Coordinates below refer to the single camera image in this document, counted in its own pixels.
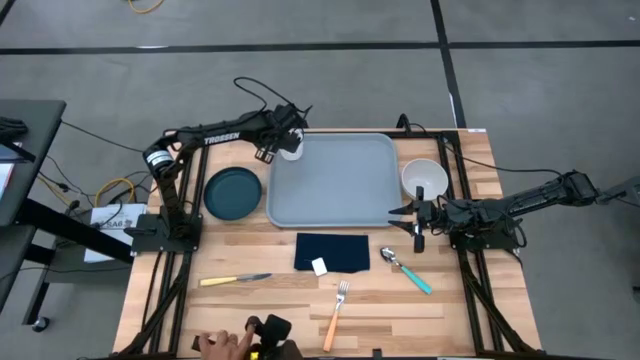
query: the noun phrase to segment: blue cloth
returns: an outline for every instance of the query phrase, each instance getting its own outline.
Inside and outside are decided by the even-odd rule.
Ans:
[[[296,240],[296,270],[313,270],[311,261],[322,258],[327,271],[355,273],[369,270],[369,237],[299,233]]]

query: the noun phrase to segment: wooden tabletop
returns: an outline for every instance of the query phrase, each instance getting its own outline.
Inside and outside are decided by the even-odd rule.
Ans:
[[[494,164],[486,133],[460,130],[460,138],[466,157]],[[402,139],[394,142],[400,169],[415,158],[439,161],[434,140]],[[212,147],[205,179],[226,167],[242,166],[258,175],[263,194],[266,194],[268,165],[254,159],[254,153],[254,146],[242,141]],[[196,154],[194,164],[198,163],[198,158]],[[449,163],[455,193],[460,197],[452,156]],[[465,165],[473,198],[502,196],[495,170],[470,162],[465,162]],[[193,193],[196,171],[191,173],[189,194]],[[204,230],[200,249],[193,256],[178,357],[199,356],[190,346],[193,336],[200,332],[226,329],[240,335],[250,315],[264,320],[269,314],[293,324],[289,338],[296,341],[303,355],[327,355],[322,351],[322,345],[340,280],[348,280],[351,286],[340,313],[330,355],[371,356],[373,348],[382,348],[385,356],[474,353],[458,260],[449,247],[448,237],[431,236],[426,232],[424,253],[414,254],[411,237],[394,227],[306,229],[304,231],[315,233],[369,235],[370,271],[329,273],[316,277],[313,272],[298,272],[293,268],[296,234],[302,230],[280,229],[272,225],[265,213],[265,202],[263,195],[253,213],[233,222],[221,221],[204,207],[200,209],[204,216]],[[149,211],[157,212],[160,203],[158,193],[152,194]],[[404,265],[430,284],[432,295],[422,293],[399,269],[385,263],[378,252],[383,246],[392,247]],[[539,348],[540,341],[520,265],[504,251],[485,253],[496,305],[523,340]],[[140,330],[155,258],[156,254],[136,257],[114,351],[128,345]],[[156,275],[150,312],[156,304],[161,272]],[[274,275],[262,281],[197,287],[198,280],[202,278],[261,272]],[[482,305],[477,306],[485,347],[491,349],[486,312]],[[161,350],[168,347],[172,314],[173,309],[170,309],[165,317]]]

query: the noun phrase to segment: wheel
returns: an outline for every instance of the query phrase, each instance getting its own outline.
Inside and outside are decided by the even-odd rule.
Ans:
[[[38,316],[38,320],[31,325],[31,330],[35,332],[43,332],[49,326],[49,318]]]

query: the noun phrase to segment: gray floor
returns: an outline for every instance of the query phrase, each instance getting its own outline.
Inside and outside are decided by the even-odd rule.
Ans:
[[[450,41],[640,38],[634,1],[447,0],[442,8]],[[117,0],[17,0],[0,28],[0,47],[435,39],[429,2],[418,0],[167,0],[142,16]],[[498,164],[575,168],[603,188],[638,174],[640,49],[458,50],[453,61],[467,123],[489,130]],[[231,84],[240,75],[313,104],[314,127],[389,126],[401,112],[425,126],[453,126],[437,50],[0,56],[0,97],[66,100],[68,122],[142,147],[167,127],[253,109],[256,101]],[[50,155],[87,192],[143,168],[138,155],[68,128]],[[57,176],[49,163],[43,171]],[[505,193],[544,179],[501,174]],[[31,196],[62,209],[39,184]],[[637,358],[638,215],[615,203],[526,217],[525,276],[546,350]],[[108,354],[126,282],[54,285],[43,312],[55,323],[34,334],[19,323],[37,276],[20,275],[0,315],[3,358]]]

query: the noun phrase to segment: white bowl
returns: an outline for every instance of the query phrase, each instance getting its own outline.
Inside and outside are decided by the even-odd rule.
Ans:
[[[435,200],[447,191],[449,178],[442,166],[429,159],[415,159],[402,169],[402,188],[416,198],[416,187],[424,188],[424,200]]]

